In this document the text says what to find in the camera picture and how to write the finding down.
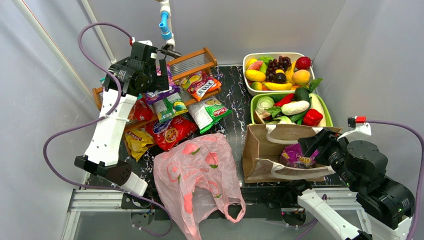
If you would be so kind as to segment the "purple Fox's berries candy bag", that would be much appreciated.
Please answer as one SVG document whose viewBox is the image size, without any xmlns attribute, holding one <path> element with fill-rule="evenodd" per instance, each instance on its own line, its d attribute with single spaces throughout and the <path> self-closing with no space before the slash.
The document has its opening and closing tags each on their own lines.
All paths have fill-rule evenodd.
<svg viewBox="0 0 424 240">
<path fill-rule="evenodd" d="M 179 86 L 173 81 L 169 64 L 166 65 L 166 70 L 167 70 L 167 79 L 168 79 L 168 86 L 169 86 L 168 90 L 145 93 L 143 98 L 148 105 L 152 105 L 164 98 L 167 98 L 175 93 L 180 92 Z"/>
</svg>

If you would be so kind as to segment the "purple grape candy bag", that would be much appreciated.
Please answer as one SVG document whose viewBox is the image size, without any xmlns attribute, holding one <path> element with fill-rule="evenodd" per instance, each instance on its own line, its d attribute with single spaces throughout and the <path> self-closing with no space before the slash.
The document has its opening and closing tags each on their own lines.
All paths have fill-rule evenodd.
<svg viewBox="0 0 424 240">
<path fill-rule="evenodd" d="M 278 162 L 291 168 L 310 169 L 315 166 L 315 158 L 318 154 L 319 151 L 315 150 L 310 157 L 304 156 L 300 144 L 297 143 L 285 147 Z"/>
</svg>

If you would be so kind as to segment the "brown burlap tote bag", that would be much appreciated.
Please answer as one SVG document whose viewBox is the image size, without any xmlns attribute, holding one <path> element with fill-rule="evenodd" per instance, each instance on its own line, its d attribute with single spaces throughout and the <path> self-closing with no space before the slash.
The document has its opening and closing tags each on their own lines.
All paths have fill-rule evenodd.
<svg viewBox="0 0 424 240">
<path fill-rule="evenodd" d="M 319 182 L 324 176 L 335 174 L 332 167 L 318 163 L 309 169 L 279 163 L 279 158 L 287 146 L 296 144 L 300 138 L 313 137 L 322 129 L 296 124 L 248 125 L 242 153 L 244 182 Z"/>
</svg>

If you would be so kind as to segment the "pink plastic grocery bag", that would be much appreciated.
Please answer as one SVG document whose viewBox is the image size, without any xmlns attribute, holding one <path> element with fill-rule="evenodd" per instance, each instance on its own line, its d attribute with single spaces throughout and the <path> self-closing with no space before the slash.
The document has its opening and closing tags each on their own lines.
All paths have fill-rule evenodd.
<svg viewBox="0 0 424 240">
<path fill-rule="evenodd" d="M 246 213 L 232 149 L 225 135 L 186 140 L 154 157 L 158 196 L 188 240 L 200 240 L 199 223 L 220 211 L 232 223 Z"/>
</svg>

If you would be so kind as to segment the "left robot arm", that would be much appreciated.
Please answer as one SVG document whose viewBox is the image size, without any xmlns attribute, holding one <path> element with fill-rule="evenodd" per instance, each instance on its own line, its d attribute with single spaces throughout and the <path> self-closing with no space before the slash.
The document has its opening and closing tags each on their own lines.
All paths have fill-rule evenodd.
<svg viewBox="0 0 424 240">
<path fill-rule="evenodd" d="M 75 166 L 139 197 L 145 194 L 148 184 L 129 163 L 119 160 L 119 148 L 139 95 L 169 90 L 166 60 L 157 60 L 160 51 L 149 40 L 133 40 L 130 56 L 106 70 L 100 121 L 84 155 L 74 161 Z"/>
</svg>

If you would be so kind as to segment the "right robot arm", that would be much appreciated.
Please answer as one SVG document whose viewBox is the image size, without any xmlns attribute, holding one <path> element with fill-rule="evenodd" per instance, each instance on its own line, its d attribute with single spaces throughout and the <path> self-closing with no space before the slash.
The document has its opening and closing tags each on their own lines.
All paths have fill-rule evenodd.
<svg viewBox="0 0 424 240">
<path fill-rule="evenodd" d="M 310 212 L 338 240 L 410 240 L 414 234 L 415 197 L 386 175 L 388 158 L 366 141 L 368 124 L 343 134 L 325 127 L 314 136 L 298 140 L 307 157 L 331 167 L 364 209 L 371 225 L 366 232 L 341 217 L 305 180 L 289 184 L 297 203 Z"/>
</svg>

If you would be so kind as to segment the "green vegetable tray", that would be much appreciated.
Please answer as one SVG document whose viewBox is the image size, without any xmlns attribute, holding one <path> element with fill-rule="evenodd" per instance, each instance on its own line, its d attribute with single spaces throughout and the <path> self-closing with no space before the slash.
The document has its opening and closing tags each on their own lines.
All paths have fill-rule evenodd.
<svg viewBox="0 0 424 240">
<path fill-rule="evenodd" d="M 281 100 L 283 97 L 285 97 L 286 95 L 288 95 L 290 93 L 293 93 L 293 91 L 289 91 L 288 93 L 285 93 L 285 92 L 275 92 L 274 91 L 274 92 L 266 92 L 266 93 L 260 93 L 260 94 L 255 95 L 252 98 L 251 102 L 250 102 L 250 118 L 251 118 L 251 123 L 252 124 L 255 123 L 254 112 L 255 112 L 256 105 L 257 105 L 257 102 L 258 102 L 259 98 L 262 98 L 262 97 L 271 97 L 274 100 Z M 329 112 L 329 110 L 328 110 L 325 102 L 323 101 L 323 99 L 319 95 L 317 95 L 317 94 L 314 94 L 314 95 L 317 97 L 317 99 L 319 100 L 319 102 L 320 102 L 320 104 L 321 104 L 321 106 L 323 108 L 323 115 L 325 116 L 325 119 L 326 119 L 326 125 L 328 127 L 333 127 L 334 125 L 333 125 L 332 117 L 331 117 L 331 114 L 330 114 L 330 112 Z"/>
</svg>

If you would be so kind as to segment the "red bell pepper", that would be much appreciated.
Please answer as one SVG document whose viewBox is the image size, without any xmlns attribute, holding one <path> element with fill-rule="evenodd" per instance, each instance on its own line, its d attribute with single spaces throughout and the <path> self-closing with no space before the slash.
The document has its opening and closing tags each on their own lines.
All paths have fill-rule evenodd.
<svg viewBox="0 0 424 240">
<path fill-rule="evenodd" d="M 309 109 L 303 117 L 302 123 L 303 125 L 310 127 L 317 127 L 321 120 L 323 120 L 324 116 L 316 109 Z"/>
</svg>

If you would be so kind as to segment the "green lemon snack bag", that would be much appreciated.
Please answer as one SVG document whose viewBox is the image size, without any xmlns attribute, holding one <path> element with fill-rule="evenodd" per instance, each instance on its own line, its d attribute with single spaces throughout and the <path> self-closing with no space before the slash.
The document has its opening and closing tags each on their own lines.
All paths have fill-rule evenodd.
<svg viewBox="0 0 424 240">
<path fill-rule="evenodd" d="M 167 122 L 189 111 L 178 92 L 155 102 L 153 108 L 160 123 Z"/>
</svg>

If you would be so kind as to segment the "white radish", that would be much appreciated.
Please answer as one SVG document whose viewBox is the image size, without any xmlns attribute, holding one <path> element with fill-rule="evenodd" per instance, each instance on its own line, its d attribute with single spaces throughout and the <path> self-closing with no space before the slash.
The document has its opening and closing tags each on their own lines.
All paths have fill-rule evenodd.
<svg viewBox="0 0 424 240">
<path fill-rule="evenodd" d="M 310 103 L 305 100 L 290 102 L 281 107 L 282 114 L 292 116 L 306 111 L 310 107 Z"/>
</svg>

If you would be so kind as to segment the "orange Fox's fruits candy bag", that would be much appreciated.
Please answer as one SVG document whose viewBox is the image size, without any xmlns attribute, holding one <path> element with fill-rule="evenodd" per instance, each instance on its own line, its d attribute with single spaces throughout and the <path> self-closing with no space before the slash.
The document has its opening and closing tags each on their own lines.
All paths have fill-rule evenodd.
<svg viewBox="0 0 424 240">
<path fill-rule="evenodd" d="M 190 74 L 181 79 L 179 85 L 198 102 L 200 102 L 207 93 L 213 92 L 222 86 L 220 81 L 205 71 L 198 71 Z"/>
</svg>

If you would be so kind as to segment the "red cookie snack bag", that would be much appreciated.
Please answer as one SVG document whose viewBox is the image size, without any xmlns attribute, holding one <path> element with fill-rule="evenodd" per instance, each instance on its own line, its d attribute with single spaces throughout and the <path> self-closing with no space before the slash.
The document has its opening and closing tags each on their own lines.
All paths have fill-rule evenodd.
<svg viewBox="0 0 424 240">
<path fill-rule="evenodd" d="M 145 130 L 153 137 L 154 142 L 162 150 L 169 151 L 181 140 L 195 132 L 197 125 L 179 115 L 164 122 L 159 122 L 158 120 L 150 122 L 145 126 Z"/>
</svg>

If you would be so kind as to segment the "green cucumber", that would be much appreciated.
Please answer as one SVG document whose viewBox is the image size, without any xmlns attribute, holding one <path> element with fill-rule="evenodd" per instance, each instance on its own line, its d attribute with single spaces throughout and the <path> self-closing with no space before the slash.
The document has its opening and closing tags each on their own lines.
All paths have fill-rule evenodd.
<svg viewBox="0 0 424 240">
<path fill-rule="evenodd" d="M 309 99 L 310 99 L 309 94 L 310 94 L 309 90 L 304 87 L 296 88 L 294 92 L 294 100 L 309 102 Z"/>
</svg>

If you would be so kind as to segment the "yellow chips bag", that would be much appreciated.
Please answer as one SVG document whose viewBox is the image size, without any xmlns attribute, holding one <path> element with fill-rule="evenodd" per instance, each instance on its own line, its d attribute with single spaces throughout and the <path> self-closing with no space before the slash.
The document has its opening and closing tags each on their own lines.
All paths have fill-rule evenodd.
<svg viewBox="0 0 424 240">
<path fill-rule="evenodd" d="M 148 146 L 155 143 L 154 138 L 144 129 L 135 128 L 124 133 L 128 144 L 130 155 L 138 162 L 144 153 L 149 149 Z"/>
</svg>

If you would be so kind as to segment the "wooden rack with glass shelves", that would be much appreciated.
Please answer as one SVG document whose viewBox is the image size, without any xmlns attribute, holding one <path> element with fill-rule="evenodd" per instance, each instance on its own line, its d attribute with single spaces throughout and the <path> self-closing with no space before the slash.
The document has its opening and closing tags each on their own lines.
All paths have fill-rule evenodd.
<svg viewBox="0 0 424 240">
<path fill-rule="evenodd" d="M 199 71 L 205 71 L 207 74 L 212 76 L 212 73 L 211 73 L 212 68 L 218 65 L 215 56 L 211 53 L 208 47 L 204 47 L 201 50 L 173 59 L 169 61 L 168 64 L 170 66 L 170 71 L 174 81 L 187 78 L 189 75 Z M 221 92 L 221 88 L 208 92 L 204 95 L 204 98 L 202 98 L 202 100 L 212 97 L 220 92 Z M 102 87 L 93 88 L 92 93 L 94 94 L 95 104 L 100 111 L 102 108 L 102 102 L 103 102 L 103 88 Z M 194 99 L 192 95 L 189 94 L 186 90 L 181 92 L 179 95 L 181 96 L 181 99 L 184 101 L 184 104 L 186 105 L 186 107 L 192 104 L 198 103 L 198 101 Z M 152 119 L 149 121 L 147 120 L 129 121 L 124 128 L 124 133 L 134 128 L 143 127 L 144 125 L 150 122 L 154 122 L 157 119 L 158 119 L 157 114 L 153 113 Z"/>
</svg>

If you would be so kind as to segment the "red chili pepper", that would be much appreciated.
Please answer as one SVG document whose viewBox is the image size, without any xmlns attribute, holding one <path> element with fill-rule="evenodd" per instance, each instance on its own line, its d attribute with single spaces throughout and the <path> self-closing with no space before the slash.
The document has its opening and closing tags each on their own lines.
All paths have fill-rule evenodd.
<svg viewBox="0 0 424 240">
<path fill-rule="evenodd" d="M 294 93 L 287 94 L 285 97 L 283 97 L 280 101 L 276 102 L 273 106 L 274 107 L 282 107 L 285 104 L 291 103 L 295 98 Z"/>
</svg>

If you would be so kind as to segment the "white pipe with blue valve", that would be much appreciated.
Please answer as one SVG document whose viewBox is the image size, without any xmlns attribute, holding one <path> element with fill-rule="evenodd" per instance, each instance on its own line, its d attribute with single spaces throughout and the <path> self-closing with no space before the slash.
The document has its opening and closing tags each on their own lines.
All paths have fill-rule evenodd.
<svg viewBox="0 0 424 240">
<path fill-rule="evenodd" d="M 182 55 L 175 50 L 176 41 L 172 29 L 172 11 L 169 0 L 158 0 L 160 4 L 160 22 L 158 24 L 165 45 L 161 48 L 168 56 L 177 59 Z"/>
</svg>

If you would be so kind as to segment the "green Chuba snack bag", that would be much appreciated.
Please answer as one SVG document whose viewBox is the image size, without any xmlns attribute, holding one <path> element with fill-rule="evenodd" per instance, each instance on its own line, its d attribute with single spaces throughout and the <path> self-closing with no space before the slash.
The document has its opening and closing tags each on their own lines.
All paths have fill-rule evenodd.
<svg viewBox="0 0 424 240">
<path fill-rule="evenodd" d="M 232 110 L 227 108 L 215 96 L 193 103 L 187 109 L 198 126 L 200 134 L 204 134 L 222 118 L 232 113 Z"/>
</svg>

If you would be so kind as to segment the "orange peach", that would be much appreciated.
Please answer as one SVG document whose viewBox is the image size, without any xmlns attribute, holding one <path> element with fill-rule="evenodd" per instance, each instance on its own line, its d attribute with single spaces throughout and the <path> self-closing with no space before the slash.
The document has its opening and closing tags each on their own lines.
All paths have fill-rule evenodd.
<svg viewBox="0 0 424 240">
<path fill-rule="evenodd" d="M 307 85 L 310 81 L 311 74 L 308 70 L 301 69 L 294 72 L 292 78 L 296 85 Z"/>
</svg>

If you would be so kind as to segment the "green cabbage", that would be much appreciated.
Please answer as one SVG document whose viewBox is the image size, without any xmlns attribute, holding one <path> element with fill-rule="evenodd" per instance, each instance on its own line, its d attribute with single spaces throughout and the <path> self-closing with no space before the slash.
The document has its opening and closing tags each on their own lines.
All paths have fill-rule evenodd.
<svg viewBox="0 0 424 240">
<path fill-rule="evenodd" d="M 266 112 L 267 109 L 273 107 L 275 104 L 274 100 L 269 96 L 262 96 L 256 102 L 255 111 L 258 114 Z"/>
</svg>

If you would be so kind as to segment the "yellow banana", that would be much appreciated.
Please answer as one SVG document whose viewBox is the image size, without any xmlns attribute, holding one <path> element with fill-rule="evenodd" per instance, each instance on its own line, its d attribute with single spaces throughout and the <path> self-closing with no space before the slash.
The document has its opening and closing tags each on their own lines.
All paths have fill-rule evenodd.
<svg viewBox="0 0 424 240">
<path fill-rule="evenodd" d="M 264 86 L 272 91 L 290 91 L 293 85 L 290 82 L 287 83 L 275 83 L 275 82 L 265 82 Z"/>
</svg>

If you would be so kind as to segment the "red apple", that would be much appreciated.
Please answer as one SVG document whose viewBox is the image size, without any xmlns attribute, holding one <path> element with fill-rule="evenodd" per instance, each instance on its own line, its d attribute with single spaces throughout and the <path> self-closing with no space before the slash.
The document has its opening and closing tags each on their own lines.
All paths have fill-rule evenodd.
<svg viewBox="0 0 424 240">
<path fill-rule="evenodd" d="M 307 56 L 298 58 L 295 62 L 295 68 L 298 70 L 308 70 L 312 65 L 312 60 Z"/>
</svg>

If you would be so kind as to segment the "dark grape bunch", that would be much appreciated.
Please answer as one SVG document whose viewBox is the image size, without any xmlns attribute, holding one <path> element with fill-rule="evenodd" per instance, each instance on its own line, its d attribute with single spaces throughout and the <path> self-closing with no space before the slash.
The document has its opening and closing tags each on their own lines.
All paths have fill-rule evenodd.
<svg viewBox="0 0 424 240">
<path fill-rule="evenodd" d="M 285 84 L 289 67 L 292 61 L 288 56 L 280 55 L 278 58 L 270 58 L 266 61 L 265 76 L 267 82 Z"/>
</svg>

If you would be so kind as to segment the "yellow mango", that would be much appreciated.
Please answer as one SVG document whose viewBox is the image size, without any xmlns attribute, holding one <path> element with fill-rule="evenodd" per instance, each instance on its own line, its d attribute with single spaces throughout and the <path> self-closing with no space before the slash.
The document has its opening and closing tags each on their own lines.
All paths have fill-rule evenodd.
<svg viewBox="0 0 424 240">
<path fill-rule="evenodd" d="M 252 82 L 264 82 L 266 80 L 266 74 L 255 69 L 246 70 L 245 77 Z"/>
</svg>

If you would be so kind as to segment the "aluminium frame rail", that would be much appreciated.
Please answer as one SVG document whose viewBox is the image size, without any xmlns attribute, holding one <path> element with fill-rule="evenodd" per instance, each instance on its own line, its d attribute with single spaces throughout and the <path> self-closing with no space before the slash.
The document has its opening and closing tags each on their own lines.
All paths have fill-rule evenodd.
<svg viewBox="0 0 424 240">
<path fill-rule="evenodd" d="M 336 211 L 352 210 L 357 215 L 360 228 L 368 233 L 371 232 L 370 220 L 365 211 L 356 202 L 354 194 L 346 187 L 316 187 L 319 196 L 326 194 L 328 204 Z M 104 189 L 82 189 L 74 190 L 71 196 L 65 228 L 62 234 L 63 240 L 73 240 L 77 232 L 80 215 L 82 212 L 102 212 L 102 213 L 130 213 L 130 214 L 153 214 L 149 208 L 142 208 L 138 205 L 129 206 L 134 202 L 124 196 L 122 192 Z"/>
</svg>

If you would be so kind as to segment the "white wall conduit pipe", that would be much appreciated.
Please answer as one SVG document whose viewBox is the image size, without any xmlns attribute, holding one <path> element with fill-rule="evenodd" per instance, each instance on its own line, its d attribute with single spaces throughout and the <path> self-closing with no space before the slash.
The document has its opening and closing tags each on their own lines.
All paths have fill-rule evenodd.
<svg viewBox="0 0 424 240">
<path fill-rule="evenodd" d="M 49 33 L 31 11 L 29 6 L 26 4 L 24 0 L 12 0 L 12 3 L 16 6 L 19 12 L 23 15 L 23 17 L 30 24 L 32 29 L 37 33 L 37 35 L 41 38 L 44 44 L 48 47 L 48 49 L 53 53 L 53 55 L 57 58 L 57 60 L 62 64 L 67 73 L 70 75 L 71 79 L 77 84 L 80 90 L 85 94 L 86 98 L 90 100 L 95 106 L 97 106 L 97 95 L 94 95 L 92 90 L 88 88 L 88 86 L 84 83 L 82 78 L 79 76 L 75 68 L 63 54 L 61 49 L 55 43 L 55 41 L 51 38 Z"/>
</svg>

